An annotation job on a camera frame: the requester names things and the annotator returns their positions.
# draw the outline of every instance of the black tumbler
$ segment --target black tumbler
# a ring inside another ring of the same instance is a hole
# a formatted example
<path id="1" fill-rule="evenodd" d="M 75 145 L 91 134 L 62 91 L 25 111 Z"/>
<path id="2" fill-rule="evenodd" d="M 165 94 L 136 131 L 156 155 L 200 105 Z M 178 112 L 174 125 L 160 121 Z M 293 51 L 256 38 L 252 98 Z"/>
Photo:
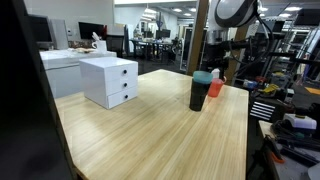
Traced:
<path id="1" fill-rule="evenodd" d="M 201 111 L 202 105 L 210 88 L 211 80 L 212 74 L 210 73 L 203 71 L 195 71 L 193 73 L 189 105 L 191 110 Z"/>

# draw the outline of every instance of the office chair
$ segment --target office chair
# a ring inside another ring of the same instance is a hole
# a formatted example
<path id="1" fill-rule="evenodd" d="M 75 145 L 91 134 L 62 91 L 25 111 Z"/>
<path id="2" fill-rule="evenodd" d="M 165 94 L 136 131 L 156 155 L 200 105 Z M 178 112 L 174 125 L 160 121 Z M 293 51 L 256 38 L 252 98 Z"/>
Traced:
<path id="1" fill-rule="evenodd" d="M 107 42 L 107 50 L 116 52 L 117 57 L 122 58 L 123 52 L 123 40 L 124 36 L 119 35 L 107 35 L 106 42 Z"/>

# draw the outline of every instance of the blue object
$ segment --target blue object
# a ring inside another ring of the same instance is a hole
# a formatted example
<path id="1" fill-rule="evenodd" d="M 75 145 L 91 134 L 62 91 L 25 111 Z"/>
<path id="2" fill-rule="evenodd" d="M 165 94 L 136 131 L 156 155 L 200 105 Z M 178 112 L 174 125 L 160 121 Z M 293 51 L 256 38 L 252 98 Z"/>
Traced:
<path id="1" fill-rule="evenodd" d="M 193 80 L 201 84 L 210 84 L 212 81 L 213 75 L 205 71 L 194 71 Z"/>

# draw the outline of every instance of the white box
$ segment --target white box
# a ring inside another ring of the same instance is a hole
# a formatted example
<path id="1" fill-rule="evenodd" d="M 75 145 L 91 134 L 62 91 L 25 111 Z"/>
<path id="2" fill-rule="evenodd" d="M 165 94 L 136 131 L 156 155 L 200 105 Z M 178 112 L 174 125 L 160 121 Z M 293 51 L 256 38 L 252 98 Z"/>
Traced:
<path id="1" fill-rule="evenodd" d="M 117 57 L 80 60 L 85 97 L 111 109 L 137 96 L 138 63 Z"/>

